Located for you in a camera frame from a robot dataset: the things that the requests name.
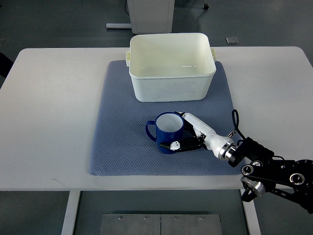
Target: blue mat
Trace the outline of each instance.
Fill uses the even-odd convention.
[[[226,74],[216,62],[207,96],[198,101],[142,103],[134,94],[129,68],[125,61],[110,62],[102,91],[98,120],[90,158],[91,175],[235,175],[241,166],[232,168],[204,148],[162,154],[145,133],[145,124],[163,112],[192,113],[227,136],[233,130],[233,104]]]

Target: black cable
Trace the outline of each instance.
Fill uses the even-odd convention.
[[[233,110],[231,112],[231,117],[233,119],[233,124],[234,124],[234,128],[235,128],[235,131],[237,131],[237,133],[241,136],[241,138],[243,138],[244,140],[246,139],[243,134],[240,132],[238,126],[239,126],[239,114],[238,114],[238,111],[237,110]]]
[[[126,4],[127,4],[127,0],[125,1],[124,9],[125,9],[125,12],[127,13],[127,15],[129,15],[129,13],[126,10]]]

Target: mug handle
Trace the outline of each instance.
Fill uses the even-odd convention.
[[[150,131],[148,130],[148,126],[149,126],[149,125],[155,125],[155,124],[156,124],[155,121],[147,121],[147,124],[146,124],[146,133],[147,133],[148,137],[149,137],[152,141],[154,141],[154,142],[156,142],[157,139],[156,139],[153,135],[151,135]]]

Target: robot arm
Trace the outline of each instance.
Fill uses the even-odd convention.
[[[313,213],[313,161],[284,160],[274,155],[274,152],[258,142],[245,138],[238,129],[238,112],[233,110],[232,117],[235,130],[228,137],[219,136],[199,118],[190,113],[178,113],[185,120],[185,130],[192,137],[173,143],[160,143],[160,146],[177,152],[190,151],[204,147],[212,150],[214,156],[228,160],[228,164],[236,167],[244,158],[251,160],[242,167],[241,181],[244,186],[242,200],[249,202],[265,192],[298,203],[309,213]],[[230,138],[238,132],[242,140],[237,144]],[[288,193],[276,188],[276,184],[293,188],[294,193]]]

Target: blue mug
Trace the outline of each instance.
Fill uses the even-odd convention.
[[[154,137],[148,127],[156,126],[156,137]],[[160,147],[162,142],[174,142],[182,139],[184,130],[184,119],[176,113],[166,112],[157,116],[155,121],[147,121],[146,133],[148,137],[157,143],[158,149],[165,154],[173,154],[175,151]]]

